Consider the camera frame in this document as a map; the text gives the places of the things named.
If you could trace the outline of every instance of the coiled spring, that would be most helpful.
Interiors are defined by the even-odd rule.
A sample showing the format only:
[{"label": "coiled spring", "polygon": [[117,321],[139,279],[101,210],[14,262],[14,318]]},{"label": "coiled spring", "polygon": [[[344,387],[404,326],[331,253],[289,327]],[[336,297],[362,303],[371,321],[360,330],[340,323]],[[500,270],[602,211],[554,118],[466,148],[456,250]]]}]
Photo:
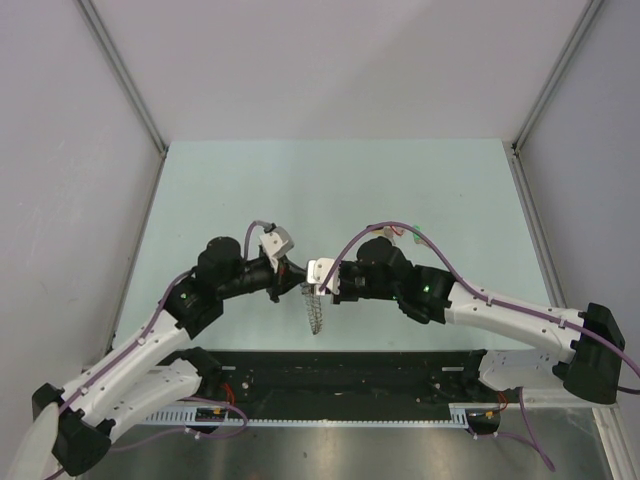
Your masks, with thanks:
[{"label": "coiled spring", "polygon": [[300,286],[304,303],[307,307],[307,317],[309,318],[309,326],[311,333],[317,335],[322,330],[322,304],[320,297],[313,294],[313,285],[304,283]]}]

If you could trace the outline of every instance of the white bracket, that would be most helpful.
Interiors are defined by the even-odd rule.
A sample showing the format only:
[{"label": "white bracket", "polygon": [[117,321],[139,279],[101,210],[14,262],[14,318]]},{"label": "white bracket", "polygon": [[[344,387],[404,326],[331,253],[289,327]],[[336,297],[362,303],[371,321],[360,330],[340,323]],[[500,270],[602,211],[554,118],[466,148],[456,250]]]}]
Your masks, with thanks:
[{"label": "white bracket", "polygon": [[269,258],[273,271],[278,273],[279,260],[294,247],[291,235],[284,228],[276,227],[268,233],[263,233],[259,238],[262,251]]},{"label": "white bracket", "polygon": [[307,283],[314,285],[316,295],[326,295],[327,291],[335,295],[340,293],[340,279],[338,278],[337,270],[327,282],[326,290],[320,288],[320,285],[327,279],[329,270],[334,263],[335,260],[333,258],[319,258],[318,260],[309,260],[309,263],[307,263]]},{"label": "white bracket", "polygon": [[106,415],[116,422],[109,435],[111,441],[165,405],[193,395],[201,382],[198,370],[186,360],[150,371]]},{"label": "white bracket", "polygon": [[500,392],[523,385],[527,389],[562,390],[562,381],[551,370],[557,363],[543,350],[491,350],[480,362],[479,379]]}]

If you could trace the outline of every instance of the metal plate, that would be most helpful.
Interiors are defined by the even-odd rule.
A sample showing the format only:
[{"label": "metal plate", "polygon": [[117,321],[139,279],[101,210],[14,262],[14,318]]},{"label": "metal plate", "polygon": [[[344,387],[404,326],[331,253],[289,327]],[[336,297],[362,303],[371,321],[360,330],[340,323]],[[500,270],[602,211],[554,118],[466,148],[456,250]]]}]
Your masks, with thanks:
[{"label": "metal plate", "polygon": [[[557,467],[546,470],[529,447],[502,440],[474,441],[460,429],[252,428],[228,440],[182,434],[129,453],[108,455],[89,480],[544,480],[612,479],[589,409],[530,412],[538,438]],[[118,445],[161,427],[136,427]],[[526,434],[517,409],[502,431]]]},{"label": "metal plate", "polygon": [[[175,405],[163,408],[147,417],[143,425],[155,426],[186,426],[186,427],[238,427],[242,425],[242,420],[237,418],[227,418],[224,420],[202,421],[196,420],[196,411],[201,408],[211,408],[206,405],[189,406]],[[451,407],[451,420],[407,420],[407,421],[333,421],[333,420],[269,420],[258,419],[249,420],[250,427],[359,427],[359,428],[467,428],[467,419],[464,408]]]}]

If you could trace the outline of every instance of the white wall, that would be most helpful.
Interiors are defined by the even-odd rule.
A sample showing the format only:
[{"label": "white wall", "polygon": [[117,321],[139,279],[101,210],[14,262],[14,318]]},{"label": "white wall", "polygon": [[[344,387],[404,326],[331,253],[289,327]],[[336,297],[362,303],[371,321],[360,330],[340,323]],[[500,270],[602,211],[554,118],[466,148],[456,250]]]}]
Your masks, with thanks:
[{"label": "white wall", "polygon": [[0,2],[0,477],[30,397],[90,362],[159,157],[70,0]]},{"label": "white wall", "polygon": [[[608,2],[525,145],[523,162],[568,300],[610,307],[640,361],[640,2]],[[625,385],[640,388],[629,369]],[[637,397],[621,395],[640,440]]]},{"label": "white wall", "polygon": [[96,0],[168,140],[512,140],[586,0]]}]

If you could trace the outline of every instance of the black end cap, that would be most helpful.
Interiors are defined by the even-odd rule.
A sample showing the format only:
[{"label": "black end cap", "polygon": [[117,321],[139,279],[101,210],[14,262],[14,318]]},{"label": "black end cap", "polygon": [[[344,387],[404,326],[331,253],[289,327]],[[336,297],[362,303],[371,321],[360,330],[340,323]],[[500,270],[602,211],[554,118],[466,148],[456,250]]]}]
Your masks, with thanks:
[{"label": "black end cap", "polygon": [[[590,303],[582,317],[584,328],[624,350],[624,338],[608,308]],[[586,335],[575,342],[575,351],[571,363],[559,363],[553,368],[553,373],[564,381],[564,388],[588,402],[615,403],[622,359]]]},{"label": "black end cap", "polygon": [[[51,402],[62,405],[61,390],[45,383],[33,394],[32,407],[34,417]],[[93,468],[111,448],[109,433],[113,421],[103,421],[97,427],[82,421],[82,412],[67,409],[58,420],[58,436],[52,453],[65,472],[72,477],[81,475]]]}]

